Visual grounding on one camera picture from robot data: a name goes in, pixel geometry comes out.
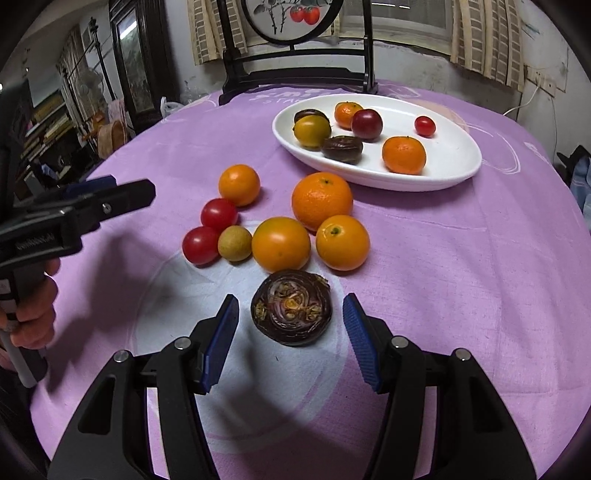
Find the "person's left hand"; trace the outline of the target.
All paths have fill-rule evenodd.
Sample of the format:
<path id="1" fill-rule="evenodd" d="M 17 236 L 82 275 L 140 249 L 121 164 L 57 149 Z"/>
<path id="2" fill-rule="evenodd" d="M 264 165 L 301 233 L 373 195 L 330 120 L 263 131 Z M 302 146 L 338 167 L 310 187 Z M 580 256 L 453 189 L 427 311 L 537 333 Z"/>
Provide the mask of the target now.
<path id="1" fill-rule="evenodd" d="M 10 333 L 11 343 L 15 347 L 39 350 L 53 340 L 56 320 L 54 303 L 58 296 L 58 286 L 53 276 L 60 267 L 59 258 L 47 261 L 44 281 L 17 306 L 16 317 L 20 325 Z"/>

